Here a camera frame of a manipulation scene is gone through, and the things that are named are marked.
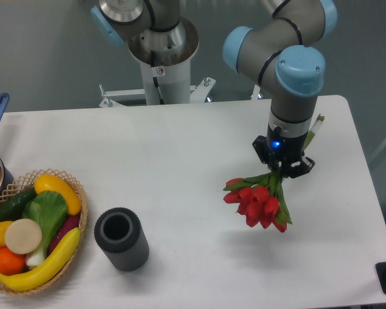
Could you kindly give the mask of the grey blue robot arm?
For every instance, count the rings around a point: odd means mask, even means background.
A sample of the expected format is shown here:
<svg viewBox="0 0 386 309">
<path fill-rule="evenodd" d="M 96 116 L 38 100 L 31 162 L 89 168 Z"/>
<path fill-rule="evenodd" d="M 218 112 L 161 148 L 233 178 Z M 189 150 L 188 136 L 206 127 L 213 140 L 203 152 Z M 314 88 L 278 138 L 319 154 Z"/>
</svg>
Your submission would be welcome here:
<svg viewBox="0 0 386 309">
<path fill-rule="evenodd" d="M 260 161 L 285 178 L 307 174 L 314 161 L 304 144 L 324 84 L 326 62 L 313 44 L 337 23 L 332 1 L 265 1 L 272 22 L 240 26 L 223 45 L 223 59 L 271 96 L 268 130 L 253 142 Z M 108 42 L 126 44 L 140 63 L 149 105 L 190 103 L 190 61 L 199 46 L 179 1 L 99 1 L 92 18 Z"/>
</svg>

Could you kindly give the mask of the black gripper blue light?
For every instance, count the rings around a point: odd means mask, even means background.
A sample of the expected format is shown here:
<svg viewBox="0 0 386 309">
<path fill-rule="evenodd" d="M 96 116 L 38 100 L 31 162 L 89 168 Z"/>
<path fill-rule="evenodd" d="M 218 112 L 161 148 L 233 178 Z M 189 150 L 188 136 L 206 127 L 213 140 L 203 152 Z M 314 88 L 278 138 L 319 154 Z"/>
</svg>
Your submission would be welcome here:
<svg viewBox="0 0 386 309">
<path fill-rule="evenodd" d="M 284 169 L 284 178 L 298 178 L 310 173 L 315 161 L 305 157 L 309 127 L 300 124 L 268 124 L 266 136 L 252 143 L 259 160 L 270 169 Z"/>
</svg>

